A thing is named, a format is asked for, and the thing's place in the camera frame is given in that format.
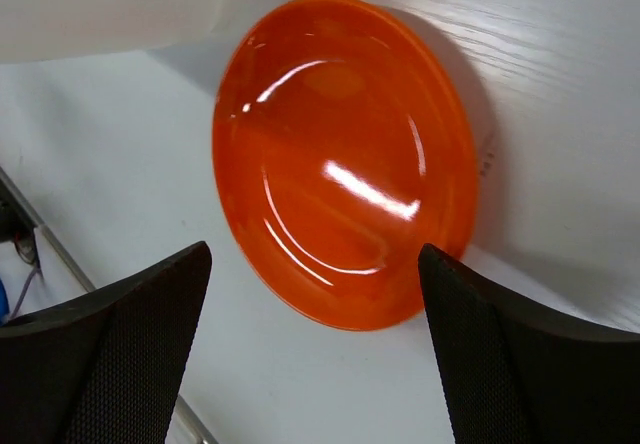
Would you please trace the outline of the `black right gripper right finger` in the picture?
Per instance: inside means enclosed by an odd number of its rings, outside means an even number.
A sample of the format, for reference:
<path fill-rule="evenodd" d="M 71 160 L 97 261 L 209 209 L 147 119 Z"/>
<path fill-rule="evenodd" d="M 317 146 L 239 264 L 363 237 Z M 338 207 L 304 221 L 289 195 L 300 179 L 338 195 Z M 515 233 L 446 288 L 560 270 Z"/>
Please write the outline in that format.
<path fill-rule="evenodd" d="M 540 304 L 430 244 L 418 269 L 456 442 L 638 442 L 638 334 Z"/>

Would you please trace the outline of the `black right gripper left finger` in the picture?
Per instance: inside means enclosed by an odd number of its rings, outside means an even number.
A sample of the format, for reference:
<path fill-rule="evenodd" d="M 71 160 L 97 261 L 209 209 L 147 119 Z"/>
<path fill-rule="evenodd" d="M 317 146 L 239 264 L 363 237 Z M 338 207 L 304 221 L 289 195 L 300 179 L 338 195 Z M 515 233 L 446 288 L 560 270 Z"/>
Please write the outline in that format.
<path fill-rule="evenodd" d="M 164 442 L 211 267 L 200 241 L 2 326 L 2 442 Z"/>

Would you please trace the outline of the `orange plastic plate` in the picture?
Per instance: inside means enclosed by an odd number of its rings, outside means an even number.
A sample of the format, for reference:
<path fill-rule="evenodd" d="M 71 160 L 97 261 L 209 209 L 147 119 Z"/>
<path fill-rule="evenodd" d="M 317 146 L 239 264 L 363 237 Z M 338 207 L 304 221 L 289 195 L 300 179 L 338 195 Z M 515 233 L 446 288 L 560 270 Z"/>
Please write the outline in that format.
<path fill-rule="evenodd" d="M 292 0 L 223 74 L 212 164 L 239 248 L 284 303 L 374 331 L 424 304 L 422 247 L 464 254 L 478 209 L 471 125 L 433 49 L 361 0 Z"/>

